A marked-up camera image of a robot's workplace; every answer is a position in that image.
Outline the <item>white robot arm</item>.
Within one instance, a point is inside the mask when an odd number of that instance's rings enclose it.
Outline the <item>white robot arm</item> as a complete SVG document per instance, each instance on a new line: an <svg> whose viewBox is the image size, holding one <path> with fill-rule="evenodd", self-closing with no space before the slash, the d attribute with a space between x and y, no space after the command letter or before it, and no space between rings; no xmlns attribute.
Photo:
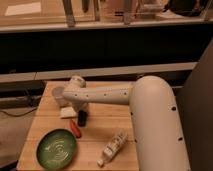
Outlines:
<svg viewBox="0 0 213 171"><path fill-rule="evenodd" d="M140 171L191 171L176 99L164 79L144 76L131 83L87 87L83 78L72 77L63 97L77 104L127 105Z"/></svg>

